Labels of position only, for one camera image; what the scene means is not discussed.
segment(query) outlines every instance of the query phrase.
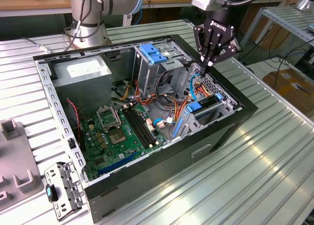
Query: slotted metal table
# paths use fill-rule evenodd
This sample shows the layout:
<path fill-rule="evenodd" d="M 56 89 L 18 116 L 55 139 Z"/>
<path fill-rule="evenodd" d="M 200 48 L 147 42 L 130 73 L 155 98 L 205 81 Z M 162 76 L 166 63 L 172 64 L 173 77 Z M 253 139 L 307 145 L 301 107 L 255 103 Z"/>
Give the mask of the slotted metal table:
<path fill-rule="evenodd" d="M 196 47 L 184 21 L 108 30 L 113 43 L 173 33 Z M 54 52 L 68 46 L 63 35 L 34 40 Z M 24 124 L 46 184 L 44 170 L 69 157 L 32 61 L 39 54 L 23 40 L 0 42 L 0 120 Z M 302 224 L 314 208 L 313 123 L 236 59 L 217 69 L 258 106 L 256 114 L 221 149 L 97 224 Z M 0 221 L 58 224 L 44 190 L 1 211 Z M 87 206 L 60 224 L 92 224 Z"/>
<path fill-rule="evenodd" d="M 260 33 L 255 43 L 259 43 L 267 31 L 271 28 L 271 26 L 274 23 L 277 23 L 305 42 L 311 41 L 309 44 L 314 44 L 314 33 L 309 30 L 309 25 L 314 24 L 314 12 L 302 12 L 293 6 L 278 6 L 260 9 L 246 35 L 244 36 L 241 46 L 244 47 L 249 41 L 252 33 L 254 32 L 254 29 L 259 24 L 259 21 L 263 16 L 269 18 L 269 21 L 263 31 Z"/>

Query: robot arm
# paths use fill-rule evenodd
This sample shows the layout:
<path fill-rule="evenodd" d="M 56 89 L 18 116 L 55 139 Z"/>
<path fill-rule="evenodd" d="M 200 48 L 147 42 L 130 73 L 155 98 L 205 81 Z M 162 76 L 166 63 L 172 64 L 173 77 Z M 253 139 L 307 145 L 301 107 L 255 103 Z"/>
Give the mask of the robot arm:
<path fill-rule="evenodd" d="M 105 45 L 107 32 L 103 15 L 138 12 L 143 0 L 71 0 L 74 27 L 66 32 L 79 48 Z"/>
<path fill-rule="evenodd" d="M 214 63 L 226 60 L 242 48 L 236 40 L 236 31 L 249 3 L 255 0 L 193 0 L 192 4 L 207 12 L 204 24 L 194 27 L 196 46 L 202 53 L 201 75 Z"/>
<path fill-rule="evenodd" d="M 295 4 L 295 7 L 301 11 L 311 11 L 313 8 L 314 0 L 299 0 L 298 3 Z"/>

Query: metal rack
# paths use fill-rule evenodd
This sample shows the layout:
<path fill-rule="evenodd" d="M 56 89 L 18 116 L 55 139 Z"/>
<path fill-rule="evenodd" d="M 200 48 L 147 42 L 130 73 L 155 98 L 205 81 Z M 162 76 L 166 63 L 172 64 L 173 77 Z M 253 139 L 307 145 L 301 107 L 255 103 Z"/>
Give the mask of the metal rack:
<path fill-rule="evenodd" d="M 302 12 L 293 6 L 266 7 L 261 8 L 258 12 L 244 36 L 241 46 L 244 47 L 246 45 L 263 16 L 269 18 L 269 21 L 255 43 L 259 43 L 263 39 L 274 23 L 282 26 L 305 42 L 314 40 L 314 33 L 308 29 L 310 24 L 314 24 L 314 12 Z"/>

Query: green circuit board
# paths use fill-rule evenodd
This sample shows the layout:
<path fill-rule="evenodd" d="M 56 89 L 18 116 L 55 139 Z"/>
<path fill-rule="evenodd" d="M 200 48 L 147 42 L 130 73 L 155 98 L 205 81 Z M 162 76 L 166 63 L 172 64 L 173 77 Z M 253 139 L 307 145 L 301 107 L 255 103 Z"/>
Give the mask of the green circuit board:
<path fill-rule="evenodd" d="M 148 118 L 141 105 L 137 105 L 133 109 L 144 118 Z M 128 123 L 124 112 L 122 110 L 116 110 L 116 112 L 120 118 L 121 127 L 111 128 L 107 132 L 104 131 L 96 114 L 91 119 L 80 122 L 85 142 L 85 150 L 82 151 L 86 161 L 85 171 L 90 180 L 101 176 L 101 170 L 116 164 L 123 165 L 123 160 L 127 160 L 128 163 L 130 159 L 135 160 L 166 144 L 165 137 L 160 132 L 155 132 L 155 135 L 152 134 L 152 136 L 158 141 L 158 144 L 154 144 L 152 148 L 144 147 Z M 110 111 L 103 113 L 101 118 L 103 123 L 114 121 Z"/>

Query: wooden shelf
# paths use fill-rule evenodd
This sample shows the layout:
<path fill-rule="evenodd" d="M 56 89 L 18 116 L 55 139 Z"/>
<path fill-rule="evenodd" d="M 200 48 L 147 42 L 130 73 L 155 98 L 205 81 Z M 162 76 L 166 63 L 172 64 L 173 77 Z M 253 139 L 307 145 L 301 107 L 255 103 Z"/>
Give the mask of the wooden shelf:
<path fill-rule="evenodd" d="M 192 0 L 151 0 L 151 4 L 191 3 Z M 70 8 L 70 0 L 0 0 L 0 10 L 33 10 Z"/>

